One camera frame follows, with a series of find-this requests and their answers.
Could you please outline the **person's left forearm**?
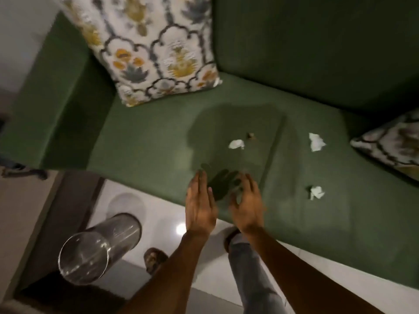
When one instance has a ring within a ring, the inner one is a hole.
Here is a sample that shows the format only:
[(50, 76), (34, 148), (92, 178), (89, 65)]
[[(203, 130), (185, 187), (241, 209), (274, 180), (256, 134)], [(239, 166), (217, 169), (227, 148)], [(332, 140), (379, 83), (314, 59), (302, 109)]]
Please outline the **person's left forearm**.
[(186, 314), (197, 263), (211, 231), (188, 229), (173, 254), (117, 314)]

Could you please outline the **dark floral patterned cushion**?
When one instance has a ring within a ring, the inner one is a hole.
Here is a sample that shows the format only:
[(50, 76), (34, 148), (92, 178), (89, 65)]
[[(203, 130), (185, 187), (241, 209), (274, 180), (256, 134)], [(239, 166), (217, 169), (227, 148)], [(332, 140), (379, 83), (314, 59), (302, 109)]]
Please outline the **dark floral patterned cushion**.
[(419, 107), (353, 138), (350, 145), (419, 182)]

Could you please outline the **person's right forearm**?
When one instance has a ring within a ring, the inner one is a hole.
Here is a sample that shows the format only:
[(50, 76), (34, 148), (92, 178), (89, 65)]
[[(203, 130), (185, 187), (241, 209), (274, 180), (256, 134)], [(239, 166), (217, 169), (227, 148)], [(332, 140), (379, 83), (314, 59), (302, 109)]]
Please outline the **person's right forearm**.
[(240, 228), (295, 314), (384, 314), (289, 251), (263, 227)]

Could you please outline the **person's brown sandal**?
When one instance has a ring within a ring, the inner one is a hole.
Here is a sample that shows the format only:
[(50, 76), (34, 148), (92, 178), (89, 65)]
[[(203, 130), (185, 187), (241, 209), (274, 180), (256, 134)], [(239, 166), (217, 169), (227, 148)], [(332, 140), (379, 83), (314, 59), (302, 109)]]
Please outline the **person's brown sandal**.
[(240, 234), (241, 231), (236, 227), (230, 227), (225, 230), (225, 238), (223, 241), (224, 249), (227, 253), (229, 253), (229, 245), (231, 243), (231, 240), (238, 234)]
[(146, 272), (153, 276), (169, 257), (164, 251), (151, 247), (144, 253), (143, 258)]

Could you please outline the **green fabric sofa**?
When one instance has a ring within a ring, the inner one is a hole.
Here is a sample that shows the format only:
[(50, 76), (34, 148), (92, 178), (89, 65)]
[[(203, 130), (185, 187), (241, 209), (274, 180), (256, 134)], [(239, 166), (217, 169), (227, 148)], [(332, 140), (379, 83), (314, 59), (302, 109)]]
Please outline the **green fabric sofa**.
[[(419, 289), (419, 182), (349, 144), (419, 107), (419, 0), (213, 0), (213, 23), (222, 84), (129, 108), (58, 12), (0, 154), (176, 204), (197, 169), (216, 196), (245, 171), (276, 239)], [(327, 146), (312, 152), (309, 133)]]

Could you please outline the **person's grey trouser leg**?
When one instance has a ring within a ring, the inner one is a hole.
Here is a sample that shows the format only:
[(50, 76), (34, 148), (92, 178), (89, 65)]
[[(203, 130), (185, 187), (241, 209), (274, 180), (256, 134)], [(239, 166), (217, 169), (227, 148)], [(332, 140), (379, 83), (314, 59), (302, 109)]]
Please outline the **person's grey trouser leg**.
[(228, 260), (244, 314), (287, 314), (282, 298), (275, 291), (258, 253), (242, 233), (229, 245)]

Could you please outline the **person's left hand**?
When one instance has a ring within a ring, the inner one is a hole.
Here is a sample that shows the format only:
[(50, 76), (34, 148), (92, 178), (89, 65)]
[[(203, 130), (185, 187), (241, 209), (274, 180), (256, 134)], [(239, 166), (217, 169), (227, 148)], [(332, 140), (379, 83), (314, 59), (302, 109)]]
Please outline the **person's left hand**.
[(218, 208), (214, 203), (192, 202), (185, 199), (185, 224), (187, 233), (208, 238), (217, 222)]

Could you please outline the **large floral patterned cushion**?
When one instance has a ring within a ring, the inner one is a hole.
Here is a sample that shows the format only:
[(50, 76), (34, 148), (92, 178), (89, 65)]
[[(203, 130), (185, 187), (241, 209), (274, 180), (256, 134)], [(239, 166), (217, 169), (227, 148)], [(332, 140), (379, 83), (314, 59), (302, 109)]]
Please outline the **large floral patterned cushion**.
[(212, 0), (56, 0), (135, 107), (222, 84), (212, 46)]

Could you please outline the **person's right hand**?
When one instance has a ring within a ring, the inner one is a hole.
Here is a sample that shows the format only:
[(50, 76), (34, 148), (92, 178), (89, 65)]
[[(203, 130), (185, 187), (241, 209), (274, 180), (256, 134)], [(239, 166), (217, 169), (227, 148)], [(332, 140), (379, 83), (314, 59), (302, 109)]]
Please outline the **person's right hand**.
[(259, 186), (249, 174), (240, 173), (240, 184), (240, 200), (237, 191), (232, 192), (228, 208), (235, 226), (241, 233), (248, 235), (264, 227), (265, 206)]

